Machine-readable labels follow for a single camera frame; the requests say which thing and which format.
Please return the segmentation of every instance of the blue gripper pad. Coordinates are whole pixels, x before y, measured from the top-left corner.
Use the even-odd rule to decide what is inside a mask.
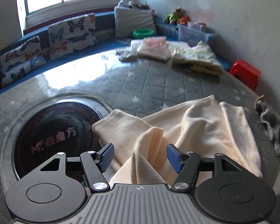
[[[102,149],[103,152],[101,153],[101,151],[99,151],[98,153],[101,154],[101,159],[99,161],[99,163],[97,163],[96,165],[98,166],[99,170],[101,173],[104,173],[107,168],[109,167],[113,157],[114,157],[114,145],[108,143],[109,145],[105,146],[106,149]]]
[[[181,163],[182,152],[180,152],[173,144],[167,146],[167,159],[176,173],[180,173],[184,164]]]

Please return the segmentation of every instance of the white pillow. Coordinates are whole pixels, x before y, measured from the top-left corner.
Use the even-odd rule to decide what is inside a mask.
[[[115,7],[114,14],[117,38],[133,37],[136,29],[152,29],[156,35],[155,24],[149,10]]]

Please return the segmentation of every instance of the butterfly print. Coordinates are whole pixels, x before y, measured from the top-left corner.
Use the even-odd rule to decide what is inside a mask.
[[[94,29],[88,29],[88,31],[91,33],[91,36],[96,35],[96,31]]]
[[[35,49],[34,52],[32,51],[31,53],[26,53],[26,55],[25,55],[26,61],[31,59],[33,56],[37,56],[37,55],[38,56],[41,55],[39,49]]]
[[[9,61],[9,60],[11,60],[11,59],[13,59],[13,58],[16,58],[16,57],[18,57],[19,55],[17,54],[17,51],[16,50],[14,50],[14,51],[12,51],[12,52],[8,52],[7,54],[6,54],[6,59],[5,59],[5,62],[7,62],[7,61]]]
[[[67,47],[66,47],[66,41],[60,44],[57,44],[55,46],[51,47],[51,54],[55,55],[57,52],[60,53],[60,51],[66,51]]]
[[[4,74],[3,71],[1,71],[1,78],[4,78],[4,77],[6,77],[6,75]]]
[[[9,65],[4,72],[9,72],[12,68],[14,68],[15,66],[17,66],[17,65],[19,65],[21,63],[22,62],[20,62],[20,61],[14,62],[13,64]]]
[[[30,62],[30,68],[31,68],[31,70],[33,70],[35,64],[36,64],[38,61],[42,61],[42,59],[43,59],[42,57],[34,57],[34,58],[30,59],[29,62]]]
[[[85,17],[81,18],[77,24],[75,24],[72,20],[67,21],[67,24],[69,26],[69,32],[74,32],[74,30],[75,29],[78,30],[78,28],[80,30],[84,30],[84,24],[83,24],[84,20],[85,20]]]
[[[64,31],[64,27],[62,27],[61,29],[58,30],[57,34],[54,34],[52,32],[49,33],[49,38],[52,44],[55,44],[56,41],[62,41],[63,39],[63,31]]]
[[[30,43],[34,43],[34,44],[35,44],[35,43],[39,43],[39,38],[33,37],[33,38],[31,38],[30,40],[24,42],[24,43],[23,43],[23,46],[22,46],[22,48],[21,48],[21,52],[23,52],[23,51],[27,48],[27,46],[28,46]]]
[[[12,80],[18,80],[19,78],[21,78],[22,76],[24,76],[25,75],[25,70],[24,70],[24,67],[22,67],[21,69],[20,69],[20,72],[17,72],[17,74],[15,74],[15,73],[12,73],[11,75],[10,75],[10,77],[11,77],[11,79]]]
[[[85,34],[83,34],[81,36],[76,36],[76,37],[69,38],[68,40],[72,41],[73,43],[76,43],[76,42],[80,42],[80,41],[86,40],[88,35],[89,35],[89,33],[85,33]]]
[[[96,17],[94,14],[89,15],[90,17],[90,22],[94,23],[96,21]]]
[[[73,52],[78,52],[78,51],[81,51],[81,50],[85,50],[85,49],[87,49],[87,48],[89,48],[89,47],[90,47],[90,45],[87,46],[87,47],[85,47],[85,48],[82,48],[82,49],[72,49],[72,51],[73,51]]]

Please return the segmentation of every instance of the butterfly pillow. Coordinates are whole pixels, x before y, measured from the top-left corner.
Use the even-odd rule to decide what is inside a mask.
[[[2,87],[20,79],[28,72],[45,63],[46,61],[42,56],[34,56],[25,62],[11,60],[8,66],[0,68]]]
[[[0,67],[13,63],[10,62],[12,59],[24,62],[31,59],[33,56],[42,56],[39,36],[34,36],[26,40],[23,44],[16,47],[15,49],[9,50],[1,55]]]
[[[42,57],[39,36],[26,40],[20,46],[0,56],[2,86],[4,87],[22,77],[24,71],[27,73],[45,64],[45,62],[45,59]]]
[[[56,59],[96,44],[95,14],[86,14],[49,26],[50,57]]]

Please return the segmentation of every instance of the stuffed toy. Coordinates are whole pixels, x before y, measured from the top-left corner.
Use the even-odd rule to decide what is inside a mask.
[[[184,9],[181,7],[178,7],[173,10],[171,14],[168,14],[167,17],[163,19],[163,22],[168,24],[176,24],[177,21],[184,16]]]
[[[129,1],[129,8],[137,8],[137,9],[139,9],[139,5],[138,5],[138,4],[135,4],[135,3],[132,2],[132,1]]]
[[[177,21],[177,24],[181,24],[181,25],[188,25],[188,22],[190,22],[191,21],[191,19],[190,19],[190,17],[188,16],[188,17],[182,17],[182,18],[180,18],[178,21]]]
[[[124,0],[120,0],[117,6],[118,7],[129,7],[129,4],[126,3]]]
[[[155,14],[155,11],[154,11],[153,9],[150,10],[150,13],[151,13],[151,15],[152,15],[153,18],[156,18],[156,17],[157,17],[157,15]]]

